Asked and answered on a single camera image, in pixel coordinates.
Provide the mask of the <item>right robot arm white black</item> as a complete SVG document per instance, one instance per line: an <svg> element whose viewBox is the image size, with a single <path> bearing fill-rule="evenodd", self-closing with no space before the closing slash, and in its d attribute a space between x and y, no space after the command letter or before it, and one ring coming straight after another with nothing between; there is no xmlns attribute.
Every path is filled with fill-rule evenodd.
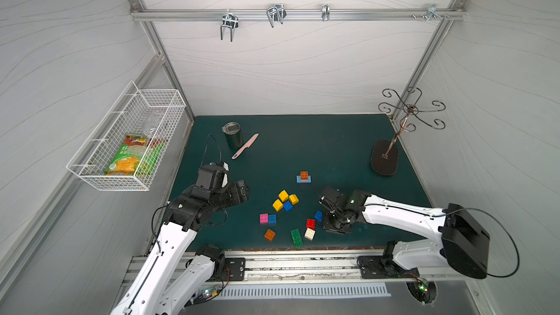
<svg viewBox="0 0 560 315"><path fill-rule="evenodd" d="M365 191L344 195L325 188L323 228L351 233L355 223L383 225L420 236L413 242L388 242L376 270L388 277L415 277L422 268L450 267L472 279L488 277L489 233L460 205L416 207L389 201Z"/></svg>

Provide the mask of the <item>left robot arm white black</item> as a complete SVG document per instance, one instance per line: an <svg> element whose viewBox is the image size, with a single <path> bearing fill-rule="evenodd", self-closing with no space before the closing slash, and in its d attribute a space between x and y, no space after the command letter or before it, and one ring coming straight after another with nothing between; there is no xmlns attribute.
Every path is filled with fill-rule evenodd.
<svg viewBox="0 0 560 315"><path fill-rule="evenodd" d="M169 282L198 234L196 219L187 223L183 226L170 221L162 225L157 246L112 314L179 314L202 284L223 275L224 251L205 244L186 270L173 283Z"/></svg>

